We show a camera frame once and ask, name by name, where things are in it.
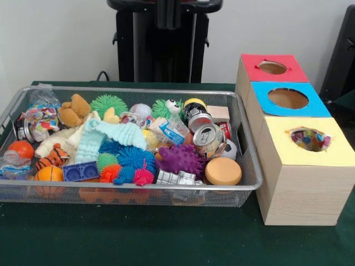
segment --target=red can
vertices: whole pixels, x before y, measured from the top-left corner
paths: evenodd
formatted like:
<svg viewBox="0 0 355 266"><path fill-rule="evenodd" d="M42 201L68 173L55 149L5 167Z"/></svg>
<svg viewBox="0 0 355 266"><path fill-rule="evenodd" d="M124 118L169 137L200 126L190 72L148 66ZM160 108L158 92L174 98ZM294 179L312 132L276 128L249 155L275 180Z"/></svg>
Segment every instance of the red can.
<svg viewBox="0 0 355 266"><path fill-rule="evenodd" d="M220 129L224 131L227 139L231 139L231 124L229 122L222 122L220 123Z"/></svg>

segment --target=round hole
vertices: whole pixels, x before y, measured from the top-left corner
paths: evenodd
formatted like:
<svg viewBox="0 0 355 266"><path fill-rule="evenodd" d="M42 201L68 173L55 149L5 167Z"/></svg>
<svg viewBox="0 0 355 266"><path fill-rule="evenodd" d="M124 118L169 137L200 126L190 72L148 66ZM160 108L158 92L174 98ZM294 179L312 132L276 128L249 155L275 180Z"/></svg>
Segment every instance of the round hole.
<svg viewBox="0 0 355 266"><path fill-rule="evenodd" d="M265 73L272 75L280 75L286 72L287 68L278 62L274 61L263 61L258 67Z"/></svg>
<svg viewBox="0 0 355 266"><path fill-rule="evenodd" d="M84 178L94 178L94 177L98 177L98 176L99 176L99 172L95 166L89 165L89 166L85 167Z"/></svg>
<svg viewBox="0 0 355 266"><path fill-rule="evenodd" d="M267 96L274 104L284 108L300 109L309 103L305 94L288 88L277 88L270 91Z"/></svg>
<svg viewBox="0 0 355 266"><path fill-rule="evenodd" d="M329 135L315 129L294 129L290 131L290 137L297 146L307 151L324 151L331 144L331 137Z"/></svg>

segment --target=light blue fabric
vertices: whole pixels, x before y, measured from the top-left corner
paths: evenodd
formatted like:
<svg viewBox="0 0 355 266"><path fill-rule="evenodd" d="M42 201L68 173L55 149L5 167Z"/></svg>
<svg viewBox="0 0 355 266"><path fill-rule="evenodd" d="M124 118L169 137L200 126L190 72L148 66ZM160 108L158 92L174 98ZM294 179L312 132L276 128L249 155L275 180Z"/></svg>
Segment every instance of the light blue fabric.
<svg viewBox="0 0 355 266"><path fill-rule="evenodd" d="M75 163L96 161L101 143L106 137L124 146L146 149L146 142L139 126L133 123L112 125L98 119L89 120L78 146Z"/></svg>

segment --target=stuffed tiger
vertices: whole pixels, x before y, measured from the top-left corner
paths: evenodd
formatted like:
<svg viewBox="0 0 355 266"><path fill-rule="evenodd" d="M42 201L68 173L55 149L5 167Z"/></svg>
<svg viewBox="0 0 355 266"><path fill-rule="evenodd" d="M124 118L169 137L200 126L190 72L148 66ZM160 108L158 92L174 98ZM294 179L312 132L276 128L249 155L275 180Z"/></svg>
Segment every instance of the stuffed tiger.
<svg viewBox="0 0 355 266"><path fill-rule="evenodd" d="M53 145L53 150L50 151L49 155L39 159L35 166L37 171L51 165L61 167L67 162L68 158L69 154L60 148L59 143L56 143Z"/></svg>

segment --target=orange spiky ball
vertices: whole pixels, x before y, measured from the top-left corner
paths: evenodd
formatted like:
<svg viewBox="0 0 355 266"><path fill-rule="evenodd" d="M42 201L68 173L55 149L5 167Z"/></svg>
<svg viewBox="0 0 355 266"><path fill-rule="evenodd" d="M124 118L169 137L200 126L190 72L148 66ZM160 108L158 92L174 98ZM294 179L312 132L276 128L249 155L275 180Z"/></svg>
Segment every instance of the orange spiky ball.
<svg viewBox="0 0 355 266"><path fill-rule="evenodd" d="M117 177L121 169L122 166L120 166L119 164L105 166L100 173L100 182L113 183L113 179Z"/></svg>

